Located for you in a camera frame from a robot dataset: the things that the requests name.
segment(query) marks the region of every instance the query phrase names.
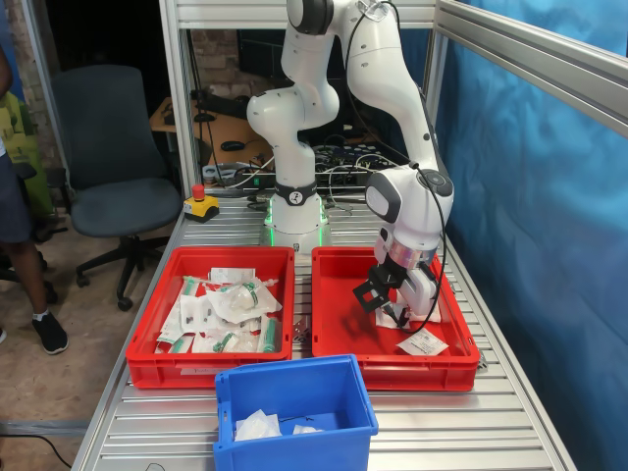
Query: desk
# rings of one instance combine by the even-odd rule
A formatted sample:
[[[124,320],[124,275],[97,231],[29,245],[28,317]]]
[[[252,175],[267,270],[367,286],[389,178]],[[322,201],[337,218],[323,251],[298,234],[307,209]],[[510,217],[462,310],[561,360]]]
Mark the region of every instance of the desk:
[[[150,117],[150,128],[156,132],[171,132],[177,133],[177,127],[175,125],[167,125],[164,119],[168,113],[165,113],[166,107],[172,105],[172,98],[166,98],[159,106],[157,111]],[[196,101],[191,100],[192,118],[198,114],[196,109]],[[216,159],[219,163],[234,163],[243,162],[248,163],[254,156],[264,154],[264,162],[268,161],[273,156],[273,149],[266,142],[266,140],[256,133],[247,120],[241,120],[240,118],[234,118],[233,116],[221,115],[219,113],[209,113],[215,116],[216,121],[212,121],[209,125],[212,129],[212,135],[214,136],[214,144],[216,145]],[[194,136],[200,138],[200,125],[201,123],[194,123]],[[220,144],[226,140],[238,140],[240,142],[249,142],[242,150],[235,150],[231,152],[225,152],[220,148]],[[203,142],[206,142],[208,146],[211,145],[209,132],[207,131],[207,125],[203,123]],[[203,152],[203,156],[209,157],[208,152]]]

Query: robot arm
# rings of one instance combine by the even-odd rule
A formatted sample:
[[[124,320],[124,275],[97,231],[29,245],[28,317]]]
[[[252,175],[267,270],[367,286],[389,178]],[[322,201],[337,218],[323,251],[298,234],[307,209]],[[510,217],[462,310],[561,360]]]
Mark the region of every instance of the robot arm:
[[[399,122],[409,158],[408,165],[378,172],[367,182],[366,203],[384,224],[375,247],[379,263],[354,292],[367,312],[390,307],[390,288],[398,288],[415,313],[431,312],[436,284],[426,267],[449,216],[453,185],[438,170],[434,136],[405,67],[394,12],[379,0],[288,0],[288,18],[282,66],[294,86],[255,97],[248,108],[252,127],[274,147],[278,193],[281,185],[315,183],[313,152],[297,141],[296,132],[338,113],[338,97],[326,80],[337,35],[351,92]],[[307,204],[305,198],[301,204]],[[274,213],[283,205],[288,209],[290,202],[277,201]],[[366,301],[367,293],[372,300]]]

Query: black office chair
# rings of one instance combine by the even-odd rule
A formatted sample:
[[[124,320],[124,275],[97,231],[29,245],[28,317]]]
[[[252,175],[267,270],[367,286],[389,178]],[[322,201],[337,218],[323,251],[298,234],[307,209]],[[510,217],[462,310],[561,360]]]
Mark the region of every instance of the black office chair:
[[[24,199],[26,206],[30,206],[30,199],[28,198],[28,192],[26,191],[25,181],[28,179],[32,179],[35,175],[37,175],[37,171],[27,163],[13,164],[13,169],[18,176],[20,183],[20,191],[22,192],[22,198]],[[43,258],[41,252],[37,251],[39,254],[39,261],[41,263],[41,269],[46,270],[48,268],[48,264]],[[14,282],[19,283],[20,279],[18,278],[18,274],[12,270],[11,259],[8,255],[4,253],[0,253],[0,280],[6,282]],[[50,282],[46,282],[44,280],[44,286],[46,287],[46,301],[49,304],[55,304],[59,300],[59,296],[56,293]]]
[[[119,237],[120,246],[77,266],[77,284],[89,285],[85,270],[115,260],[127,263],[118,284],[118,307],[132,302],[125,289],[144,258],[159,260],[167,237],[140,240],[139,233],[171,223],[182,199],[165,180],[166,165],[148,125],[141,73],[123,66],[93,66],[52,79],[70,184],[77,191],[72,223],[90,237]]]

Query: red plastic crate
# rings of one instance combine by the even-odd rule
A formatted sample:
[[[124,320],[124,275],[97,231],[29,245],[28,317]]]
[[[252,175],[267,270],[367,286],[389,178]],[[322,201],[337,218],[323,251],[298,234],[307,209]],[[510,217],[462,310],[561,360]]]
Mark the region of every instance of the red plastic crate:
[[[312,352],[314,356],[353,353],[368,390],[470,391],[480,351],[444,278],[442,321],[425,329],[449,345],[437,356],[412,356],[396,346],[408,338],[399,329],[376,327],[353,295],[376,264],[370,247],[320,247],[312,253]],[[441,263],[434,258],[435,274]],[[416,329],[420,323],[413,322]]]
[[[279,279],[269,287],[284,307],[282,350],[275,353],[155,353],[157,338],[181,287],[183,276],[207,279],[212,267],[254,268],[262,280]],[[131,378],[137,388],[211,388],[214,377],[236,366],[292,358],[294,250],[287,247],[182,247],[164,268],[127,348]]]

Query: sneaker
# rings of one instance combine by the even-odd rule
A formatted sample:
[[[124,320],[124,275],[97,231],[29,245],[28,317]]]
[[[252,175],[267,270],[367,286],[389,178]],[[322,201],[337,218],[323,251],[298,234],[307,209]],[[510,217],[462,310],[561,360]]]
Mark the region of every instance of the sneaker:
[[[49,355],[56,355],[68,348],[68,334],[52,313],[48,313],[41,321],[32,320],[32,326],[41,337],[43,349]]]

